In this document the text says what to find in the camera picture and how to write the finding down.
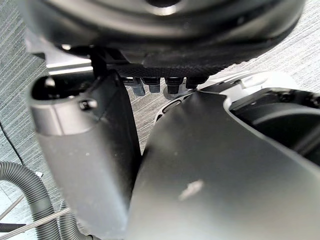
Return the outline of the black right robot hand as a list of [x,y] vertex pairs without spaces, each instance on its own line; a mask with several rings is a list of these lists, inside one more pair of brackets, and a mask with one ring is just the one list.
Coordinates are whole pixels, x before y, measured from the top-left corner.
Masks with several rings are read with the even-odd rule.
[[126,87],[194,89],[256,58],[297,25],[303,0],[20,0],[43,57],[28,106],[45,160],[78,221],[122,239],[141,163]]

